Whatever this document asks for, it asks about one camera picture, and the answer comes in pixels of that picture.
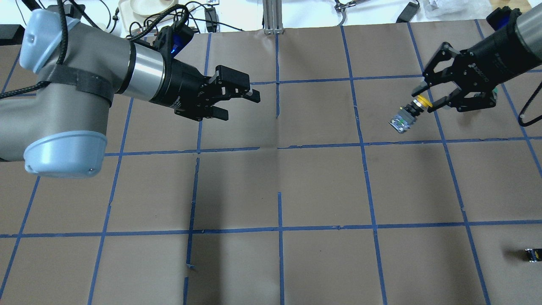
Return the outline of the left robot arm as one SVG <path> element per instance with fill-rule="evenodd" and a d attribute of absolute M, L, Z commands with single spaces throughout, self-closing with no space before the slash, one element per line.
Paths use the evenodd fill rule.
<path fill-rule="evenodd" d="M 1 94 L 2 162 L 23 162 L 26 172 L 55 178 L 97 175 L 107 145 L 114 95 L 151 102 L 201 121 L 228 120 L 216 103 L 232 98 L 260 102 L 249 75 L 218 65 L 211 76 L 175 59 L 192 40 L 188 8 L 174 5 L 153 21 L 182 11 L 153 43 L 142 41 L 150 25 L 127 39 L 67 16 L 64 9 L 31 13 L 19 64 L 36 84 Z"/>

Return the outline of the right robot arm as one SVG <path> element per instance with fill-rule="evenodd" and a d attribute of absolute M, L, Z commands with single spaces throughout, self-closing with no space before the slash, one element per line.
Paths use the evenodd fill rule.
<path fill-rule="evenodd" d="M 465 50 L 441 43 L 423 70 L 413 101 L 400 108 L 391 123 L 408 129 L 423 112 L 443 107 L 458 112 L 496 106 L 498 85 L 541 64 L 541 6 L 522 13 L 504 6 L 486 18 L 494 32 Z"/>

